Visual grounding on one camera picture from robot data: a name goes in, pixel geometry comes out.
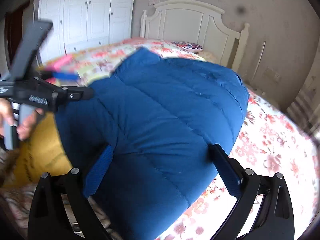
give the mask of patterned pillowcase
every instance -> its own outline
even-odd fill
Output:
[[[185,49],[186,51],[197,53],[203,50],[202,46],[196,43],[187,42],[187,41],[173,41],[174,45]]]

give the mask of white wardrobe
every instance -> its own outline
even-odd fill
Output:
[[[38,19],[53,22],[41,62],[130,38],[132,7],[133,0],[39,0]]]

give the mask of blanket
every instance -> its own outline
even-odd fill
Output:
[[[230,153],[249,93],[228,68],[147,49],[91,87],[94,98],[55,116],[65,152],[86,169],[103,145],[114,147],[93,198],[124,239],[155,239],[216,177],[207,145]]]

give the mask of bedpost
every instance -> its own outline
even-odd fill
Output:
[[[245,23],[244,29],[241,31],[238,49],[236,52],[235,60],[233,61],[233,64],[232,64],[232,70],[234,72],[238,72],[238,69],[240,67],[240,63],[244,55],[244,50],[245,50],[245,47],[247,46],[247,41],[249,37],[249,27],[250,27],[250,24]]]
[[[141,29],[140,29],[140,37],[144,38],[146,34],[146,17],[147,10],[143,10],[143,14],[141,16]]]

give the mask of wall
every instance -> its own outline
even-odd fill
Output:
[[[320,35],[320,20],[307,0],[199,0],[222,8],[223,23],[241,31],[249,22],[250,36],[239,69],[244,80],[251,80],[264,40],[263,58],[253,84],[286,109],[303,85],[315,57]],[[240,16],[236,8],[244,6]],[[144,9],[151,15],[148,0],[134,0],[132,36],[139,36]],[[279,84],[263,75],[266,67],[281,75]]]
[[[8,8],[8,11],[14,11],[15,9],[17,9],[20,5],[22,5],[23,3],[25,3],[28,0],[14,0],[11,3],[10,8]],[[30,0],[30,6],[33,7],[33,0]],[[30,18],[30,14],[29,14],[29,7],[27,9],[25,9],[28,11],[28,19],[29,21],[32,20]],[[26,18],[24,17],[23,20],[24,23],[27,23],[28,20],[26,20]],[[4,44],[4,19],[2,21],[0,21],[0,73],[1,75],[3,75],[7,70],[7,61],[6,61],[6,57],[5,57],[5,44]]]
[[[320,39],[317,53],[310,69],[309,75],[307,76],[304,83],[304,87],[311,91],[313,94],[311,108],[313,111],[315,111],[320,104]]]

